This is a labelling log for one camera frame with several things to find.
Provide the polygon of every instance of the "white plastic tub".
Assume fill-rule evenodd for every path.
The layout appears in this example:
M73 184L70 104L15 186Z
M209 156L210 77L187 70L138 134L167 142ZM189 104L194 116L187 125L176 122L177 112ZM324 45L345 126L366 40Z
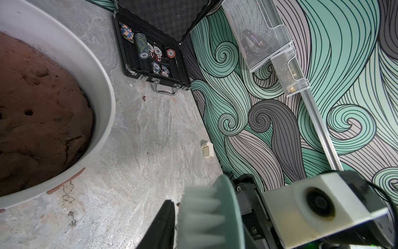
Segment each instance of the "white plastic tub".
M0 31L37 48L73 74L95 113L91 143L66 171L31 188L0 197L0 209L18 205L51 190L81 171L109 136L115 118L115 95L101 63L68 28L24 0L0 0Z

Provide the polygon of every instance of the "gray marble floor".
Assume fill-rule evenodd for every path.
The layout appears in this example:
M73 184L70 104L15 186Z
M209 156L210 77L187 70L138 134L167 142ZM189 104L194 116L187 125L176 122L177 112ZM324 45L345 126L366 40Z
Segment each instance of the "gray marble floor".
M110 12L84 0L30 1L101 61L115 89L116 119L81 176L0 214L0 247L134 248L165 199L179 202L185 185L209 185L222 174L217 158L202 156L209 137L192 94L156 94L125 77Z

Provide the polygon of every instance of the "swirl pattern wallpaper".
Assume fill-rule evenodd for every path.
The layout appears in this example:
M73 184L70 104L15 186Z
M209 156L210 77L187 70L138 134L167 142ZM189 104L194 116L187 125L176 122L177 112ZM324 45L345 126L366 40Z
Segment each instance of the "swirl pattern wallpaper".
M344 169L398 204L398 2L275 3ZM300 94L284 96L271 63L249 72L220 5L183 52L223 171L267 191L330 169Z

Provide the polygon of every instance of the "aluminum rod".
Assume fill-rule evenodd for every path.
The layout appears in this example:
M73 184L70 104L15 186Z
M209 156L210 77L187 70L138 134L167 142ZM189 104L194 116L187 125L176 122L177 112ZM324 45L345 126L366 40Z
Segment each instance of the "aluminum rod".
M307 107L308 114L310 115L311 121L314 124L314 128L318 134L319 140L321 141L325 155L328 158L330 167L333 170L343 171L343 166L341 165L336 149L334 148L332 140L330 139L329 131L322 119L311 89L304 90L300 92L300 94L305 106Z

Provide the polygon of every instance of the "camera lens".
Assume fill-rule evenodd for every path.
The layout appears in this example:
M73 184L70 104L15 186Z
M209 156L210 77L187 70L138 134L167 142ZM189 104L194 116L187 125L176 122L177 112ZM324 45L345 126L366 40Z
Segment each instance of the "camera lens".
M318 188L310 188L307 191L307 204L311 210L319 216L334 216L334 205L328 195Z

